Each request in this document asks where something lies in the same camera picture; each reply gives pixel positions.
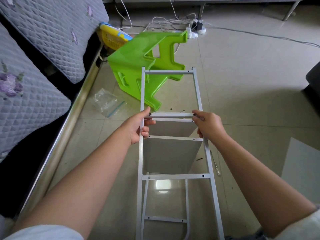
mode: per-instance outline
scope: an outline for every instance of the cabinet leg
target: cabinet leg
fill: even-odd
[[[282,21],[287,21],[287,19],[290,17],[290,15],[292,14],[292,12],[295,10],[295,8],[298,6],[300,1],[296,1],[292,7],[290,8],[290,10],[287,12],[287,14],[285,15],[285,17],[283,18]]]
[[[198,15],[198,20],[202,18],[202,14],[203,14],[203,10],[204,10],[204,8],[205,8],[205,5],[206,5],[206,4],[204,3],[204,4],[202,4],[202,5],[200,6],[199,15]]]

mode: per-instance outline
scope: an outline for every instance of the green plastic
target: green plastic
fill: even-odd
[[[186,43],[186,32],[142,32],[108,57],[108,62],[120,88],[141,99],[141,68],[146,70],[184,70],[185,65],[174,61],[174,44]],[[152,49],[159,45],[160,57],[153,57]],[[170,78],[181,80],[183,75],[146,75],[145,103],[158,110],[161,102],[155,93]]]

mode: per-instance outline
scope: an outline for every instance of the gray quilted fabric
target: gray quilted fabric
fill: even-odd
[[[34,130],[65,114],[71,101],[35,67],[0,24],[0,162]]]
[[[109,21],[102,0],[0,0],[0,11],[73,83],[84,78],[89,38]]]

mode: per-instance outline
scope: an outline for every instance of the white panel on floor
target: white panel on floor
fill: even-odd
[[[282,179],[315,204],[320,204],[320,151],[294,138],[282,170]]]
[[[150,173],[187,174],[201,144],[200,138],[150,136],[143,147],[145,170]]]
[[[155,125],[149,127],[149,135],[189,137],[197,125],[190,119],[157,118]]]

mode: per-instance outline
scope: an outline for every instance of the sleeve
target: sleeve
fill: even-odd
[[[320,239],[320,210],[283,230],[274,240]]]
[[[59,225],[31,226],[6,237],[4,240],[84,240],[80,233]]]

